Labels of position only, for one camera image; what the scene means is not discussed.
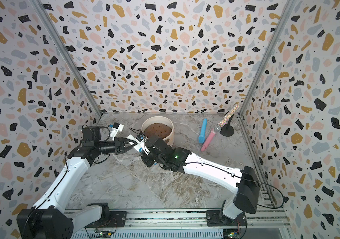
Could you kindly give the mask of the glitter silver microphone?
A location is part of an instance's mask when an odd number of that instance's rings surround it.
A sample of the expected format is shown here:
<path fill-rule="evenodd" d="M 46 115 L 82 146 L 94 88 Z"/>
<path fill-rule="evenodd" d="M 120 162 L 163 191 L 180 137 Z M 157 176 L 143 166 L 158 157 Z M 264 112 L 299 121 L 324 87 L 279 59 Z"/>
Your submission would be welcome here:
<path fill-rule="evenodd" d="M 240 108 L 238 104 L 235 104 L 222 118 L 222 120 L 213 128 L 214 133 L 218 133 L 228 123 L 229 119 L 237 112 Z"/>

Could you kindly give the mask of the pink toy microphone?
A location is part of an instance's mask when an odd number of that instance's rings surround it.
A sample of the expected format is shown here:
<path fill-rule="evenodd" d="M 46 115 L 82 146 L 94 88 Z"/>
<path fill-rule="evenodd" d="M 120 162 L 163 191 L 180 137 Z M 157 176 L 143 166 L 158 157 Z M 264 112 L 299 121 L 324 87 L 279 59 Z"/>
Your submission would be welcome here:
<path fill-rule="evenodd" d="M 201 151 L 204 152 L 208 146 L 210 145 L 210 143 L 212 142 L 212 140 L 214 139 L 216 133 L 214 130 L 212 130 L 209 134 L 209 136 L 206 138 L 204 144 L 202 145 Z"/>

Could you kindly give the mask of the white scrub brush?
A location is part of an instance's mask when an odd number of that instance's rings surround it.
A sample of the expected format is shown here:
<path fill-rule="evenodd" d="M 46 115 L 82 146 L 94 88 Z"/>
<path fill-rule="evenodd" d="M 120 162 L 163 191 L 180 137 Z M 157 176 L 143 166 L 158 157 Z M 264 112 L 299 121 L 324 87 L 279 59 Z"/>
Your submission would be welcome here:
<path fill-rule="evenodd" d="M 133 135 L 128 135 L 127 139 L 129 139 L 129 143 L 133 146 L 133 148 L 136 151 L 142 151 L 142 141 L 139 141 L 138 139 L 136 139 Z"/>

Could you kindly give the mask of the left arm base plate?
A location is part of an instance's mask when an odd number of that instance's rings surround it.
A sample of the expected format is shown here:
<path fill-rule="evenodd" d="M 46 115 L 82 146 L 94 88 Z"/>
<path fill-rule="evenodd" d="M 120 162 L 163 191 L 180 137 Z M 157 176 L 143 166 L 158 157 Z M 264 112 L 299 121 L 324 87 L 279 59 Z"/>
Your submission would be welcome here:
<path fill-rule="evenodd" d="M 89 224 L 88 228 L 124 228 L 127 219 L 127 211 L 110 211 L 106 218 L 101 218 Z"/>

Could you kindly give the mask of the black microphone stand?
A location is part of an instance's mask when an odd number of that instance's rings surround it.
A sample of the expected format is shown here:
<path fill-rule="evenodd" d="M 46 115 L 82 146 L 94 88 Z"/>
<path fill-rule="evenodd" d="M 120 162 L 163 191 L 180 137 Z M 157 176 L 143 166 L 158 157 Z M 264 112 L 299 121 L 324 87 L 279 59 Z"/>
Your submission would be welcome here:
<path fill-rule="evenodd" d="M 232 115 L 227 123 L 222 127 L 220 134 L 225 137 L 230 137 L 234 135 L 234 128 L 230 125 L 234 115 Z"/>

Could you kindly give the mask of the blue toy microphone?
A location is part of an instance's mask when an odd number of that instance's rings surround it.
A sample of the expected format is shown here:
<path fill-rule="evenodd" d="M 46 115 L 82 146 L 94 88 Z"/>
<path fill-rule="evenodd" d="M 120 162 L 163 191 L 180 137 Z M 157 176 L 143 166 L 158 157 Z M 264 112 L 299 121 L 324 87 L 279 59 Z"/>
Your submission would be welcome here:
<path fill-rule="evenodd" d="M 199 134 L 199 137 L 198 137 L 198 142 L 201 143 L 201 144 L 204 144 L 204 142 L 205 142 L 206 129 L 207 129 L 207 119 L 205 118 L 202 122 L 200 134 Z"/>

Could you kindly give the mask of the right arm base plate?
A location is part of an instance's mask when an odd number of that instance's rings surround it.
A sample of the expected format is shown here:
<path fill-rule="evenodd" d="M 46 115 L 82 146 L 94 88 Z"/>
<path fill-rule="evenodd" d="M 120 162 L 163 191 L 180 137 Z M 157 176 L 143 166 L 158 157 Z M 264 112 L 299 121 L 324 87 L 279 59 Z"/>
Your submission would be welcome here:
<path fill-rule="evenodd" d="M 207 225 L 209 227 L 239 227 L 247 226 L 246 216 L 244 212 L 239 214 L 236 219 L 230 219 L 223 215 L 220 210 L 206 211 Z"/>

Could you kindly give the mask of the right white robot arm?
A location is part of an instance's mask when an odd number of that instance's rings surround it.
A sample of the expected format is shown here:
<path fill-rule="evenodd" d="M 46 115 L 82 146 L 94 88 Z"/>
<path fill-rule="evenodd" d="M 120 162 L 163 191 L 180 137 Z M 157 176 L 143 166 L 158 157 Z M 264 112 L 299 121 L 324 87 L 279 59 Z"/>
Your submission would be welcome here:
<path fill-rule="evenodd" d="M 138 151 L 148 167 L 157 163 L 163 170 L 202 177 L 232 192 L 222 204 L 222 220 L 236 220 L 243 213 L 256 214 L 261 186 L 252 167 L 239 169 L 220 165 L 188 149 L 172 148 L 157 136 L 139 141 Z"/>

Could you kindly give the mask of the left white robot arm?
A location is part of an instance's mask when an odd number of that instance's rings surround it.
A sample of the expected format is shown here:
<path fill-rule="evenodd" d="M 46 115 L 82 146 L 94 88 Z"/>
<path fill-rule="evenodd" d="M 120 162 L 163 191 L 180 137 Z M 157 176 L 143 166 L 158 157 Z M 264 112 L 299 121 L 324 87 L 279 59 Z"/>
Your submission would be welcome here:
<path fill-rule="evenodd" d="M 67 217 L 67 203 L 81 177 L 100 155 L 122 154 L 137 145 L 134 139 L 116 137 L 113 141 L 86 140 L 65 157 L 65 166 L 47 192 L 30 208 L 17 215 L 23 239 L 69 239 L 88 225 L 109 224 L 107 203 L 93 203 Z"/>

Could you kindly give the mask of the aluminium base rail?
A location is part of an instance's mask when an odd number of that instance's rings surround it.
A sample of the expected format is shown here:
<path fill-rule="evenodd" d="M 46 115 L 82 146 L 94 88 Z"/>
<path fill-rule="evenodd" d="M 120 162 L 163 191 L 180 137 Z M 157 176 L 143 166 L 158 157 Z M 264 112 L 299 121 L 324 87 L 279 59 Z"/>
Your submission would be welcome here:
<path fill-rule="evenodd" d="M 73 239 L 293 239 L 282 209 L 245 214 L 247 226 L 209 227 L 206 211 L 218 209 L 111 209 L 127 211 L 124 228 L 86 228 Z"/>

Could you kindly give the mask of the cream ceramic pot with soil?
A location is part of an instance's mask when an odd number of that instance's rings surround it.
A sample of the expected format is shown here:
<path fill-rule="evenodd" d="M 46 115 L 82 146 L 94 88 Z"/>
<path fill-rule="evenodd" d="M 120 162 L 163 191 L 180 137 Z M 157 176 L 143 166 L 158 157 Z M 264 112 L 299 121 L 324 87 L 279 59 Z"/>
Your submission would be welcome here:
<path fill-rule="evenodd" d="M 166 144 L 173 146 L 175 139 L 175 127 L 173 122 L 162 116 L 148 118 L 141 126 L 141 131 L 148 138 L 158 136 Z"/>

